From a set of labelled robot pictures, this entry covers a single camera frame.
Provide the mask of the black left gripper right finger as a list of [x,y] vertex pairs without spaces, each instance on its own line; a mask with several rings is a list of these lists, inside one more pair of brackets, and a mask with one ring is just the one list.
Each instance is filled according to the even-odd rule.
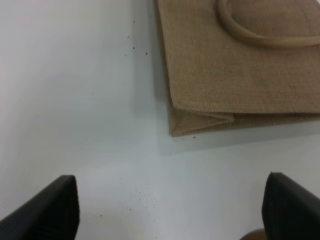
[[320,238],[320,199],[283,173],[268,175],[261,213],[269,240]]

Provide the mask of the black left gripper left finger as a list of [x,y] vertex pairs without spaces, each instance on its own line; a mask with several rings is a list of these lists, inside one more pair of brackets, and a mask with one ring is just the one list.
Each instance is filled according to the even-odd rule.
[[0,221],[2,240],[74,240],[80,224],[76,177],[61,175]]

